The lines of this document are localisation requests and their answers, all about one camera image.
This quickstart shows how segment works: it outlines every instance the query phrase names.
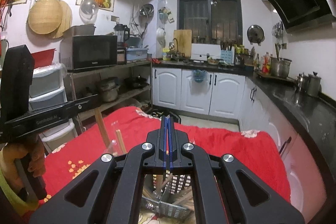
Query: black countertop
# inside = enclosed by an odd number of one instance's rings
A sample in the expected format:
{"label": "black countertop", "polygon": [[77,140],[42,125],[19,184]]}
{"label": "black countertop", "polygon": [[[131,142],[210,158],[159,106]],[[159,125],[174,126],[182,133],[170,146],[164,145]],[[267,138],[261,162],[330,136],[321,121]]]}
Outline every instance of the black countertop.
{"label": "black countertop", "polygon": [[203,69],[244,75],[278,107],[309,148],[325,182],[327,195],[334,192],[336,178],[336,108],[326,101],[296,93],[292,85],[261,79],[241,68],[164,61],[154,67]]}

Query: yellow container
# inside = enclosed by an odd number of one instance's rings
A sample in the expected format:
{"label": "yellow container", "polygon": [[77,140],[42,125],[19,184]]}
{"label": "yellow container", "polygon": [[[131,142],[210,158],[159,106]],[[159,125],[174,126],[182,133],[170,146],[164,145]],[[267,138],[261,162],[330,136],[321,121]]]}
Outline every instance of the yellow container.
{"label": "yellow container", "polygon": [[169,48],[163,48],[163,61],[170,61],[171,60],[171,53]]}

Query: tray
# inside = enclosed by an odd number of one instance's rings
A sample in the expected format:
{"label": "tray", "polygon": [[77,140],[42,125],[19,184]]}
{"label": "tray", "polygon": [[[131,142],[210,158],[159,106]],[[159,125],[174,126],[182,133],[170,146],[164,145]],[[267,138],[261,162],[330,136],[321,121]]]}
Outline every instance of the tray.
{"label": "tray", "polygon": [[290,78],[290,77],[287,77],[287,78],[276,77],[276,76],[272,76],[270,74],[266,74],[266,73],[261,72],[261,71],[257,71],[256,74],[263,79],[278,80],[278,81],[283,81],[283,82],[287,82],[287,83],[290,83],[290,84],[295,84],[295,79]]}

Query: blue basket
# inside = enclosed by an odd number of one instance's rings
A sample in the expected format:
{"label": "blue basket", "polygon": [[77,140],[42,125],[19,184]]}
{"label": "blue basket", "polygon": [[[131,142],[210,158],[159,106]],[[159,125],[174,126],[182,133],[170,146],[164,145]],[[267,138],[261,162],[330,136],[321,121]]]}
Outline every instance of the blue basket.
{"label": "blue basket", "polygon": [[206,70],[200,70],[200,69],[193,70],[193,80],[196,83],[202,83],[206,76],[206,73],[207,73]]}

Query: red tablecloth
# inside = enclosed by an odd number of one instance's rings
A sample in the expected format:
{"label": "red tablecloth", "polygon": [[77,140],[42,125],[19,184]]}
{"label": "red tablecloth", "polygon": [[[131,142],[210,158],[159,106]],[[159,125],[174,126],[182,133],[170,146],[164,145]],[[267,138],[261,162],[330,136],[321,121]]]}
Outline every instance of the red tablecloth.
{"label": "red tablecloth", "polygon": [[[118,121],[127,151],[146,140],[149,131],[160,128],[160,121],[136,107],[121,108],[104,118],[110,139],[114,139],[111,124]],[[177,130],[188,134],[189,140],[207,153],[221,156],[234,155],[285,200],[290,202],[290,186],[284,164],[272,138],[259,132],[255,138],[246,138],[239,132],[219,128],[198,128],[175,124]],[[76,173],[98,159],[105,150],[98,126],[68,142],[58,152],[47,156],[43,178],[49,195],[55,195]]]}

